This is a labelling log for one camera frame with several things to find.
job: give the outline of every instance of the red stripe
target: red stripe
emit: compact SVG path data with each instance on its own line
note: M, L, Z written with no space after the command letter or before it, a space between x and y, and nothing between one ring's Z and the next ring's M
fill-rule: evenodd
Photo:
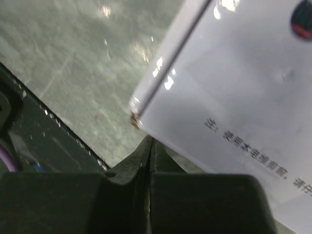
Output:
M292 29L298 34L298 36L306 39L312 39L312 33L300 27L298 24L292 24Z

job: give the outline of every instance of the gray surface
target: gray surface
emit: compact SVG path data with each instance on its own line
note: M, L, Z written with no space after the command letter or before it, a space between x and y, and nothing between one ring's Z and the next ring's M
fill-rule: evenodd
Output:
M0 61L114 166L145 135L130 125L127 102L181 3L2 0Z

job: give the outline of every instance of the scratched surface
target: scratched surface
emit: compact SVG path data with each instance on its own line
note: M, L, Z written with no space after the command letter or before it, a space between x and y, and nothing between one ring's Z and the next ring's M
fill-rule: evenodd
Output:
M0 61L114 166L145 135L128 100L181 3L2 0Z

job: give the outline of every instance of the purple object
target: purple object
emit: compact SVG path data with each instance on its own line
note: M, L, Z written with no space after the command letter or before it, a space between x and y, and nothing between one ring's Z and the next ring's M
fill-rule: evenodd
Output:
M18 168L9 153L0 145L0 159L6 165L10 172L18 172Z

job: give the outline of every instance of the red and black circular logo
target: red and black circular logo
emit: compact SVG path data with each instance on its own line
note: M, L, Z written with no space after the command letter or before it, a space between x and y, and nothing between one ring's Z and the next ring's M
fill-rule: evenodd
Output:
M293 32L305 40L312 40L312 2L304 0L297 5L291 19Z

